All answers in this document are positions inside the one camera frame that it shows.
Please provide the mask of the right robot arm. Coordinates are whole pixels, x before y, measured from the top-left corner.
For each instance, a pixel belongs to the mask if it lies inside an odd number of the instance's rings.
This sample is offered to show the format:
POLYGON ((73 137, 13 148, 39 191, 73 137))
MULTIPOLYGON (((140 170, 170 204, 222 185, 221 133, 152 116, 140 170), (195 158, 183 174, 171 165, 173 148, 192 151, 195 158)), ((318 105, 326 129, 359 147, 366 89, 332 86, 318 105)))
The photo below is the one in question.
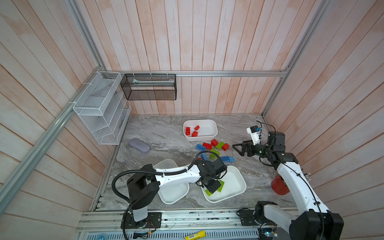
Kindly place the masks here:
POLYGON ((286 152, 285 134, 270 131, 265 144, 261 144, 261 128, 247 129, 251 140, 234 144, 233 148, 243 157, 258 156, 267 159, 287 185, 298 208, 299 216, 288 213, 273 202, 259 201, 254 218, 257 223, 276 224, 292 240, 338 240, 344 221, 340 214, 332 213, 317 196, 302 172, 294 154, 286 152))

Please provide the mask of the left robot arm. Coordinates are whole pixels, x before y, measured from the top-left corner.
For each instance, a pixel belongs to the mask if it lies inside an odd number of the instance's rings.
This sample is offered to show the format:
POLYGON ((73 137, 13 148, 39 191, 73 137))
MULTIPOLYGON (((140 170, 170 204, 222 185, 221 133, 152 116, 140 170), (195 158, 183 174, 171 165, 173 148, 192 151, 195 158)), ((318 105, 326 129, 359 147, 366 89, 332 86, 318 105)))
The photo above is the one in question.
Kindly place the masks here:
POLYGON ((148 164, 139 170, 128 170, 118 174, 112 183, 114 193, 129 203, 122 221, 122 229, 126 229, 129 221, 134 225, 146 224, 148 220, 148 205, 155 195, 162 189, 169 189, 181 184, 195 184, 206 188, 211 194, 220 187, 220 180, 228 171, 222 160, 214 162, 194 158, 191 164, 185 167, 171 169, 156 169, 148 164), (125 175, 131 177, 127 180, 129 195, 120 193, 115 184, 125 175))

